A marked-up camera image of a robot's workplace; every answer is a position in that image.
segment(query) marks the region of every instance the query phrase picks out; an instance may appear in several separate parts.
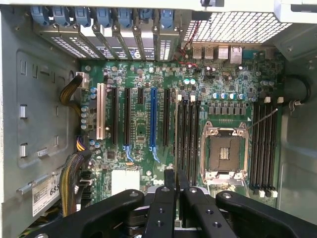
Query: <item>black cable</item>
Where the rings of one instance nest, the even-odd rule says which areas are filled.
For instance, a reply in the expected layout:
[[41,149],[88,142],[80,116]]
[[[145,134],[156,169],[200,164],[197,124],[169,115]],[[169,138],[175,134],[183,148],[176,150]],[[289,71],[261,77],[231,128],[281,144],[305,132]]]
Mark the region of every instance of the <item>black cable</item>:
[[307,79],[304,76],[298,75],[298,74],[288,74],[285,76],[285,78],[294,78],[301,81],[304,84],[304,86],[306,87],[306,96],[303,100],[300,100],[300,102],[301,104],[306,103],[312,95],[312,88],[309,82],[307,81]]

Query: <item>black pcie slot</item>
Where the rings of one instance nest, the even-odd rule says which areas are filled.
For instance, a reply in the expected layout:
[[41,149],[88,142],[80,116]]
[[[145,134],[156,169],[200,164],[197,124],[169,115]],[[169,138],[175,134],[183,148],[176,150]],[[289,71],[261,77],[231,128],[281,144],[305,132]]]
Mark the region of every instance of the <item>black pcie slot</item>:
[[178,103],[178,116],[177,116],[177,164],[178,169],[183,170],[182,161],[182,144],[183,144],[183,105],[182,102]]
[[[254,104],[253,123],[260,119],[260,107]],[[253,127],[252,131],[252,153],[251,153],[251,171],[250,171],[250,188],[254,190],[257,186],[257,170],[258,170],[258,144],[259,144],[259,129],[260,125],[257,124]]]
[[182,117],[183,117],[183,121],[182,121],[182,144],[181,144],[181,148],[182,148],[182,151],[181,151],[181,161],[182,161],[182,165],[183,165],[183,170],[186,171],[186,174],[187,174],[187,170],[186,170],[186,158],[187,158],[187,124],[188,124],[188,117],[187,117],[187,110],[188,110],[188,101],[186,100],[183,100],[183,105],[182,105],[183,109],[182,109]]
[[188,105],[188,126],[187,126],[187,154],[186,154],[186,175],[188,178],[189,183],[191,184],[191,169],[192,163],[193,163],[193,158],[192,158],[192,128],[193,128],[193,111],[194,111],[194,103],[190,102]]
[[112,88],[112,143],[118,144],[118,89]]
[[273,114],[271,119],[272,119],[272,127],[271,127],[272,133],[270,137],[270,163],[269,163],[268,185],[273,187],[277,114],[276,113]]
[[123,145],[130,145],[131,126],[131,89],[124,89],[124,141]]
[[138,88],[138,104],[142,105],[144,104],[144,89]]
[[192,129],[192,157],[190,159],[190,168],[191,168],[191,181],[192,186],[196,186],[197,183],[197,162],[198,162],[198,138],[199,138],[199,109],[200,102],[197,101],[193,110],[193,129]]
[[169,128],[169,101],[170,90],[164,89],[164,112],[163,112],[163,146],[168,146],[168,128]]

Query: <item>sticker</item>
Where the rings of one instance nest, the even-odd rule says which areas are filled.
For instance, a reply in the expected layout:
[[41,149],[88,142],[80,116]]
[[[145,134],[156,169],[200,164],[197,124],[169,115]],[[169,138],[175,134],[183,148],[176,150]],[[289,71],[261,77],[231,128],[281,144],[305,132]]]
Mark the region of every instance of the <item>sticker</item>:
[[44,182],[32,188],[33,217],[40,213],[51,201],[59,197],[59,177],[61,167]]

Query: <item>capacitor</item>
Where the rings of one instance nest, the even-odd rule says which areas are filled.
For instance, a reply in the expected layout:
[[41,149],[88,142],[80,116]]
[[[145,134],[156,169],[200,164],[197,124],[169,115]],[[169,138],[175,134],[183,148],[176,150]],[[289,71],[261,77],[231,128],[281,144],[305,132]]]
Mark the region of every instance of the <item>capacitor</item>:
[[91,92],[91,93],[97,93],[97,88],[91,88],[91,89],[90,89],[90,92]]
[[96,142],[96,143],[95,143],[95,148],[100,148],[100,146],[101,146],[101,145],[100,145],[99,142]]
[[81,125],[80,125],[80,128],[81,128],[82,130],[86,130],[86,129],[87,129],[87,124],[81,124]]
[[185,84],[189,84],[190,83],[190,80],[188,78],[184,79],[184,83]]
[[89,110],[89,108],[87,107],[87,106],[83,106],[82,108],[81,108],[81,111],[82,112],[87,112]]
[[86,118],[82,118],[81,120],[80,120],[80,122],[82,123],[82,124],[86,124],[87,123],[87,119]]
[[262,86],[268,86],[268,81],[267,81],[267,80],[262,80],[262,81],[260,82],[260,85],[262,85]]
[[230,94],[229,94],[229,99],[231,99],[231,100],[234,99],[234,94],[233,94],[233,93],[230,93]]
[[80,116],[81,116],[82,118],[86,118],[86,117],[88,116],[88,113],[82,113]]

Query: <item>gray metal panel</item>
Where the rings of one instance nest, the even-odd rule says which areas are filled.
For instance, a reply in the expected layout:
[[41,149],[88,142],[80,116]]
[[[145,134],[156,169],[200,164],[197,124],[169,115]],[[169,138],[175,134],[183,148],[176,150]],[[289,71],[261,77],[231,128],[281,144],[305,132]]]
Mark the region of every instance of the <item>gray metal panel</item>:
[[[32,216],[31,189],[23,195],[17,191],[52,174],[74,150],[76,115],[58,97],[78,64],[36,36],[22,8],[2,7],[0,20],[0,237],[16,238],[40,216]],[[20,118],[21,104],[27,105],[27,119]],[[43,148],[48,156],[38,158],[36,152]]]
[[307,70],[305,64],[303,61],[286,65],[287,73],[309,78],[313,94],[310,101],[298,106],[292,114],[288,108],[283,112],[277,208],[317,224],[317,207],[312,205],[317,200],[317,72]]

